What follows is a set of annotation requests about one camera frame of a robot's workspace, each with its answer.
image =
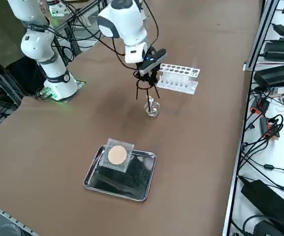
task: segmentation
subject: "brown table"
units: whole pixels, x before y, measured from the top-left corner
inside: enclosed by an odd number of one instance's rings
[[[77,79],[87,81],[71,102],[25,98],[0,125],[0,208],[41,236],[222,232],[248,91],[242,65],[260,3],[149,0],[149,5],[160,27],[155,47],[169,53],[165,62],[201,69],[195,95],[160,89],[162,109],[150,120],[144,95],[135,100],[132,71],[98,44],[69,65]],[[147,29],[152,38],[150,19]],[[95,152],[108,138],[157,155],[145,202],[83,187]]]

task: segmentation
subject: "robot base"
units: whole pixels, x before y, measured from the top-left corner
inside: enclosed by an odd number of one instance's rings
[[[67,83],[60,82],[60,83],[51,83],[48,80],[44,82],[44,88],[48,88],[51,93],[53,94],[51,96],[52,99],[56,101],[60,101],[64,98],[71,97],[74,93],[77,92],[77,83],[70,73],[70,80]]]

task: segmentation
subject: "robotic arm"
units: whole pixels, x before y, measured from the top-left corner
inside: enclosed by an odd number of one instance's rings
[[[48,26],[36,0],[8,0],[14,15],[28,28],[23,36],[21,49],[23,53],[36,60],[47,75],[44,82],[51,89],[52,98],[59,101],[72,96],[77,91],[73,76],[64,65],[60,55],[52,50],[54,34],[47,30],[29,29],[30,24]]]
[[[144,19],[140,0],[111,0],[97,18],[103,35],[123,40],[126,46],[125,61],[136,63],[140,76],[155,72],[154,69],[167,56],[165,49],[157,52],[149,44]]]
[[[123,39],[126,63],[142,62],[149,48],[143,20],[139,0],[112,0],[98,15],[98,27],[106,37]]]

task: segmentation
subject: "white test tube rack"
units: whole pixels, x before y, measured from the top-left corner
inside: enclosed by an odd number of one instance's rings
[[[162,75],[157,83],[158,88],[169,89],[187,94],[194,94],[200,69],[180,65],[161,64],[159,71]]]

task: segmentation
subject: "metal tray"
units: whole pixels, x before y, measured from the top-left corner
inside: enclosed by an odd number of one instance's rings
[[[134,201],[146,200],[157,157],[154,153],[133,150],[127,171],[115,171],[99,165],[106,145],[99,148],[84,179],[84,187],[100,193]]]

